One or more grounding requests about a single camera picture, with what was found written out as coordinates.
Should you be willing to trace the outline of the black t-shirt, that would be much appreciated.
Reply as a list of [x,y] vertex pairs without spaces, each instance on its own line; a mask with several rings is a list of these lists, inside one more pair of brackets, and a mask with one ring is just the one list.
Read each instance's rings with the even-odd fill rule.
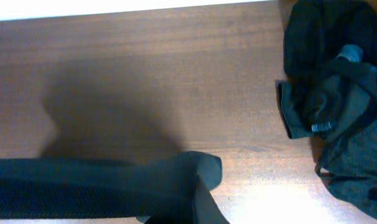
[[139,166],[114,160],[0,159],[0,219],[225,223],[210,193],[221,180],[221,159],[195,151]]

